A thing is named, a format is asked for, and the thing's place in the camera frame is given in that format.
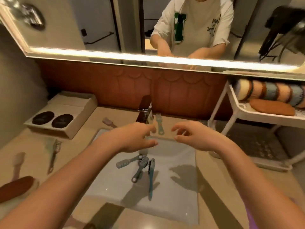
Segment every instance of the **white sink basin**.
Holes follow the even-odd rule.
[[[106,130],[98,132],[98,137]],[[116,155],[98,174],[85,195],[102,196],[108,202],[166,219],[198,224],[197,175],[195,149],[173,140],[157,139],[154,148],[140,153],[154,158],[154,190],[148,200],[148,168],[143,169],[141,179],[132,183],[138,162],[121,169],[116,163],[137,156],[135,153]]]

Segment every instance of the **countertop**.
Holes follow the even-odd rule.
[[[53,173],[65,165],[71,158],[84,150],[99,129],[110,129],[102,120],[109,118],[118,127],[135,122],[138,113],[111,108],[98,107],[78,131],[72,140],[62,139],[60,152],[56,156]],[[162,117],[165,134],[156,137],[173,139],[175,133],[171,127],[186,121],[180,118]],[[35,134],[29,129],[23,130],[17,137],[0,150],[0,186],[8,183],[13,175],[13,157],[16,153],[25,152],[25,161],[20,176],[33,176],[40,183],[48,178],[47,168],[50,159],[50,148],[54,139]],[[226,167],[220,159],[213,158],[207,152],[196,151],[198,172],[198,206],[200,224],[187,225],[141,212],[106,203],[103,198],[85,196],[73,212],[79,221],[94,223],[97,228],[155,229],[155,228],[207,228],[207,229],[240,229],[249,228],[245,206],[231,180]],[[263,170],[266,176],[288,197],[305,209],[305,196],[291,172],[280,173]]]

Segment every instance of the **faucet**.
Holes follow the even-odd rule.
[[[152,99],[150,95],[142,97],[136,122],[151,124],[153,122]]]

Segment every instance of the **brown backsplash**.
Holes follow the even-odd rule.
[[[138,109],[151,95],[154,112],[208,119],[223,90],[223,74],[158,68],[37,59],[47,86],[93,93],[100,105]],[[217,118],[228,119],[232,109],[226,97]]]

